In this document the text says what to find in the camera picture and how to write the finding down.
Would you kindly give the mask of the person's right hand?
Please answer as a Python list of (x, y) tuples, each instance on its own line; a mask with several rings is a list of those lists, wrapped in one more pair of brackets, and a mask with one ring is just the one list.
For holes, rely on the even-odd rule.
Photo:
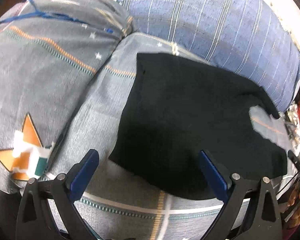
[(295, 206), (295, 205), (298, 208), (292, 214), (290, 219), (286, 222), (285, 227), (287, 229), (296, 228), (300, 225), (300, 189), (298, 189), (297, 186), (291, 192), (291, 195), (288, 200), (288, 207)]

